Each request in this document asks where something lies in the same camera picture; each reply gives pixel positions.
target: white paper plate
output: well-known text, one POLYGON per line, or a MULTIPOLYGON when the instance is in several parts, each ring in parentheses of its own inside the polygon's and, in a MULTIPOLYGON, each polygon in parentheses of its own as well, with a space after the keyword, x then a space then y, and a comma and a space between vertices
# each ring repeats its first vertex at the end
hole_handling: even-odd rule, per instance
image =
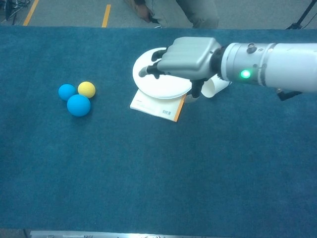
POLYGON ((159 79, 153 75, 146 75, 143 78, 139 76, 141 69, 155 63, 151 60, 153 53, 165 49, 157 48, 142 54, 133 66, 133 79, 138 88, 151 97, 158 99, 178 98, 191 90, 192 83, 188 79, 170 75, 161 75, 159 79))

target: blue ball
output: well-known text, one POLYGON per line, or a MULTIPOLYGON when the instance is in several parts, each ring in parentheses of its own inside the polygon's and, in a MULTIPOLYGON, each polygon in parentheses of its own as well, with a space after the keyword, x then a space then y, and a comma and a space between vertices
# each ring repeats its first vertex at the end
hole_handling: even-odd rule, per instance
POLYGON ((90 111, 90 101, 87 97, 76 94, 67 101, 68 111, 76 117, 82 117, 90 111))
POLYGON ((75 95, 76 88, 70 84, 63 84, 58 89, 58 95, 62 100, 67 101, 71 96, 75 95))

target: book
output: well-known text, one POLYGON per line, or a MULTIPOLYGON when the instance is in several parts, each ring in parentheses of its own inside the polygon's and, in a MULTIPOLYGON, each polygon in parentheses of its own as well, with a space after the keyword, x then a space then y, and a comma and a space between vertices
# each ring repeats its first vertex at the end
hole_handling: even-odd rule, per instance
POLYGON ((173 99, 158 99, 150 97, 141 90, 138 90, 132 100, 130 108, 155 117, 177 122, 185 97, 186 94, 173 99))

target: large blue ball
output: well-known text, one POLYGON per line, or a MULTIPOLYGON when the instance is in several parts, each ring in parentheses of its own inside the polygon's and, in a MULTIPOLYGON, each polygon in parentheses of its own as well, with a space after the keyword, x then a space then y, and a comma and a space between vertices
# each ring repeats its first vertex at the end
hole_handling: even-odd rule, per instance
POLYGON ((90 101, 83 95, 76 94, 67 101, 68 111, 76 117, 82 117, 90 111, 90 101))

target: white paper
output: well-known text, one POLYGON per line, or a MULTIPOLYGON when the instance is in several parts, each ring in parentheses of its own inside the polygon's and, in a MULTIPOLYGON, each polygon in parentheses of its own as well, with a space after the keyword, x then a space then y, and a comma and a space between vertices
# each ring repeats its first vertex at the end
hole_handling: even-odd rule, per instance
POLYGON ((215 76, 213 76, 207 82, 204 83, 202 88, 202 94, 207 98, 212 98, 214 95, 216 95, 221 90, 228 87, 230 84, 231 82, 222 80, 216 74, 215 76))

